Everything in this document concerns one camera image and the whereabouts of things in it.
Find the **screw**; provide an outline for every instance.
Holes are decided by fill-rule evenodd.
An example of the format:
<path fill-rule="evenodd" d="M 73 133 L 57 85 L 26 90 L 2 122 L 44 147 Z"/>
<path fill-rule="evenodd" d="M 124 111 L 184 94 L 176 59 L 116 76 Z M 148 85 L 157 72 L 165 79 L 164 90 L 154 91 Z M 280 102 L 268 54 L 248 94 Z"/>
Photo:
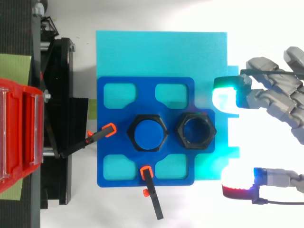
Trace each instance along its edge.
<path fill-rule="evenodd" d="M 36 3 L 33 8 L 33 16 L 42 18 L 44 16 L 44 7 L 42 3 Z"/>
<path fill-rule="evenodd" d="M 47 89 L 44 91 L 43 97 L 44 97 L 44 102 L 45 103 L 47 103 L 48 100 L 51 99 L 51 94 L 48 93 Z"/>
<path fill-rule="evenodd" d="M 75 52 L 75 50 L 76 50 L 75 44 L 72 43 L 70 45 L 70 52 Z"/>

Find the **metal rod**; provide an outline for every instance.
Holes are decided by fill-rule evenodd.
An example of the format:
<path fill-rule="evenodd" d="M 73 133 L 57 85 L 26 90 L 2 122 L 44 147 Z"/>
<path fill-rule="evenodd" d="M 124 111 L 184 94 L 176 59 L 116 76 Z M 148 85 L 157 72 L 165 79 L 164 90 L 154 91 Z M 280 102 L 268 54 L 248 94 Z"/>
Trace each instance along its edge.
<path fill-rule="evenodd" d="M 54 151 L 50 147 L 43 148 L 43 157 L 54 157 Z"/>
<path fill-rule="evenodd" d="M 40 43 L 40 51 L 48 51 L 48 46 L 50 42 L 41 42 Z"/>

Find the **blue cap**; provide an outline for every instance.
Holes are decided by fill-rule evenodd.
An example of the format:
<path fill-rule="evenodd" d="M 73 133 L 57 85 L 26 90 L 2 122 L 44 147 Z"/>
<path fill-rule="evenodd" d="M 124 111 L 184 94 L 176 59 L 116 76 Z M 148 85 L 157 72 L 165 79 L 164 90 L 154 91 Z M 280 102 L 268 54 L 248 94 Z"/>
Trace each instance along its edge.
<path fill-rule="evenodd" d="M 154 120 L 143 120 L 137 124 L 134 132 L 136 143 L 145 150 L 158 147 L 163 140 L 162 126 Z"/>

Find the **green light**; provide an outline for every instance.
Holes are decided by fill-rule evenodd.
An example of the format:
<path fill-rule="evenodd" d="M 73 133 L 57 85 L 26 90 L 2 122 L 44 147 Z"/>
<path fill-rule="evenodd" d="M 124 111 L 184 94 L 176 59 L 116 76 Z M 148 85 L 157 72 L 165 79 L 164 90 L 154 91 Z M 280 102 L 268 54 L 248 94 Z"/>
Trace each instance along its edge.
<path fill-rule="evenodd" d="M 237 91 L 233 87 L 216 88 L 212 94 L 213 105 L 221 112 L 238 114 L 236 95 Z"/>

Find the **red light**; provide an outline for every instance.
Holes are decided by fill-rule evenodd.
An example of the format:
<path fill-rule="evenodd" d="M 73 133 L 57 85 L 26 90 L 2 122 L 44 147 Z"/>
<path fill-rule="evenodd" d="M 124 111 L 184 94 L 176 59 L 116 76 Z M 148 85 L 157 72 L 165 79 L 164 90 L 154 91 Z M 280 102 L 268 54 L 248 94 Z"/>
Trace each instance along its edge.
<path fill-rule="evenodd" d="M 221 175 L 222 185 L 230 189 L 248 190 L 254 184 L 253 168 L 243 164 L 225 167 Z"/>

